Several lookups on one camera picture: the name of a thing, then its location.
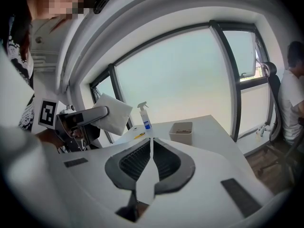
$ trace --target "spray bottle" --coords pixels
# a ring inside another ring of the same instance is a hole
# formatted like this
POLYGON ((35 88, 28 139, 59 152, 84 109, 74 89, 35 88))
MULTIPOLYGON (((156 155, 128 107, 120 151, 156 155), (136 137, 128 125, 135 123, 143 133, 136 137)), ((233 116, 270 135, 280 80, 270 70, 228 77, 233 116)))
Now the spray bottle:
POLYGON ((144 106, 148 107, 147 105, 147 102, 143 102, 143 103, 140 103, 138 104, 137 108, 140 108, 141 111, 140 111, 140 114, 141 114, 141 117, 142 117, 142 122, 143 122, 143 125, 146 129, 151 129, 152 126, 151 126, 151 122, 150 122, 150 119, 148 117, 148 113, 147 111, 144 109, 144 106))

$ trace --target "man in white shirt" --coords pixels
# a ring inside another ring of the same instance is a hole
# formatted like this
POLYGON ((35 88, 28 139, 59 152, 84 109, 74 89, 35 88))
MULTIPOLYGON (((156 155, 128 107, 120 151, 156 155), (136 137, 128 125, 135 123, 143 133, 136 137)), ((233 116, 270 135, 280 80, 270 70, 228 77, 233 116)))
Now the man in white shirt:
POLYGON ((304 44, 292 42, 287 57, 289 68, 284 71, 278 101, 283 118, 283 135, 291 145, 302 130, 298 118, 304 117, 304 88, 299 80, 300 76, 304 76, 304 44))

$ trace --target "frosted window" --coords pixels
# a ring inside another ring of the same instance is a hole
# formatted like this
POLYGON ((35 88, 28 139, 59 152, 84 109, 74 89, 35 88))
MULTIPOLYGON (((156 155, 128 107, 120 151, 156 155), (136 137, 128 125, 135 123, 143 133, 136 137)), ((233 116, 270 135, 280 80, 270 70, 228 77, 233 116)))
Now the frosted window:
MULTIPOLYGON (((105 80, 103 80, 99 85, 96 86, 96 90, 99 92, 100 95, 102 95, 103 93, 113 97, 116 99, 115 97, 115 93, 113 90, 113 86, 112 86, 112 81, 110 77, 107 77, 105 80)), ((124 132, 126 133, 128 131, 127 127, 125 127, 124 132)), ((115 142, 117 139, 120 138, 120 136, 113 134, 113 133, 109 133, 112 141, 115 142)))
POLYGON ((124 101, 134 107, 134 125, 142 124, 137 105, 147 101, 152 124, 210 114, 230 134, 228 75, 209 29, 157 43, 118 65, 116 71, 124 101))
POLYGON ((269 90, 268 84, 241 91, 242 114, 239 135, 266 122, 269 90))
POLYGON ((244 31, 224 31, 237 63, 240 77, 256 74, 256 35, 244 31))

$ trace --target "black clip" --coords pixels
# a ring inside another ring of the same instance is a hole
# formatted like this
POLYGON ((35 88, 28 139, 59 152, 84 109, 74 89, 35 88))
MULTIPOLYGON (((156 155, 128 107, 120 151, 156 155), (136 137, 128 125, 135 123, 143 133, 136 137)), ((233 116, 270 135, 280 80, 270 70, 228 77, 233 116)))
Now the black clip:
POLYGON ((109 0, 95 0, 94 14, 100 14, 109 0))

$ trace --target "black and white patterned shirt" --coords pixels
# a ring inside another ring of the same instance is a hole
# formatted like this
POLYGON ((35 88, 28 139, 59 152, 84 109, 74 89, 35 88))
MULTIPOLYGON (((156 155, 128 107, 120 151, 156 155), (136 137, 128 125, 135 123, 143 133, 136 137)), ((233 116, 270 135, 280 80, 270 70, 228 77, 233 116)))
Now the black and white patterned shirt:
MULTIPOLYGON (((21 6, 11 10, 11 14, 7 14, 8 23, 1 26, 0 42, 7 52, 9 60, 15 66, 28 85, 33 88, 33 67, 34 62, 28 51, 27 60, 22 60, 20 54, 20 44, 24 40, 24 36, 30 27, 31 16, 27 3, 24 1, 21 6)), ((34 121, 34 105, 33 98, 28 103, 19 127, 23 130, 31 131, 34 121)))

